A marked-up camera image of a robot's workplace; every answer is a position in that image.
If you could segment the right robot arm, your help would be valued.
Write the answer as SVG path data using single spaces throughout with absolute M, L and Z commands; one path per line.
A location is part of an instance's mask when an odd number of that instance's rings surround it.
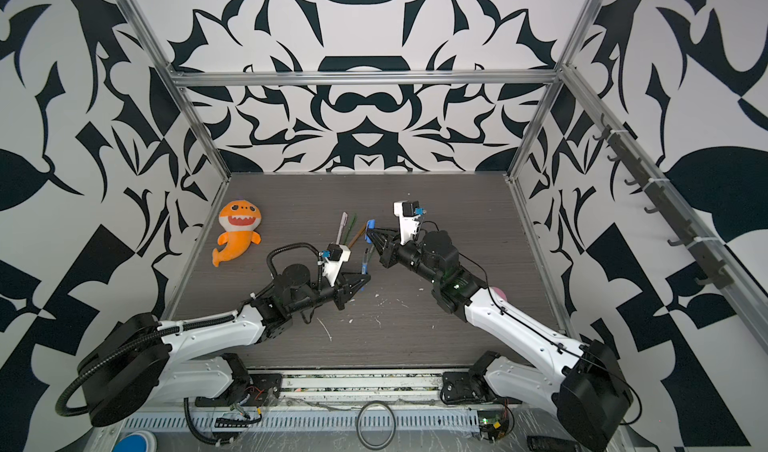
M 374 228 L 367 236 L 384 267 L 400 264 L 422 277 L 443 310 L 527 360 L 522 366 L 497 356 L 482 366 L 482 381 L 496 397 L 549 412 L 590 451 L 607 449 L 635 396 L 610 347 L 570 338 L 512 306 L 464 266 L 466 255 L 445 230 L 403 239 L 395 229 Z

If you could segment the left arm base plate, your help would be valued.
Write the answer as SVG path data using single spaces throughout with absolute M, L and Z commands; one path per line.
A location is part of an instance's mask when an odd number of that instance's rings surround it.
M 251 374 L 246 381 L 235 381 L 216 398 L 197 397 L 196 407 L 225 407 L 238 404 L 244 407 L 265 406 L 281 395 L 283 375 L 280 373 Z

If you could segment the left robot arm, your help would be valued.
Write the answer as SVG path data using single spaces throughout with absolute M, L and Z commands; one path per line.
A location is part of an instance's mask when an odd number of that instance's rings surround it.
M 134 315 L 79 363 L 76 378 L 55 403 L 56 413 L 86 415 L 92 426 L 105 427 L 149 403 L 241 402 L 250 375 L 232 348 L 278 337 L 294 315 L 309 323 L 326 303 L 344 309 L 371 279 L 343 269 L 350 255 L 337 244 L 324 250 L 288 244 L 266 257 L 270 283 L 232 311 L 178 321 Z

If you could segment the blue pen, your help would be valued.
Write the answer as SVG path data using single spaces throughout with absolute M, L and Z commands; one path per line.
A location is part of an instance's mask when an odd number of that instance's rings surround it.
M 371 259 L 372 255 L 373 255 L 374 251 L 375 251 L 375 249 L 373 247 L 367 247 L 365 249 L 365 253 L 364 253 L 363 260 L 362 260 L 362 265 L 361 265 L 361 273 L 362 274 L 367 274 L 368 273 L 369 262 L 370 262 L 370 259 Z

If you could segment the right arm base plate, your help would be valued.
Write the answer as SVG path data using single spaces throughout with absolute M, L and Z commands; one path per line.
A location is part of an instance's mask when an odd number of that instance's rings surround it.
M 483 373 L 471 371 L 444 372 L 439 398 L 445 405 L 521 404 L 518 399 L 497 395 Z

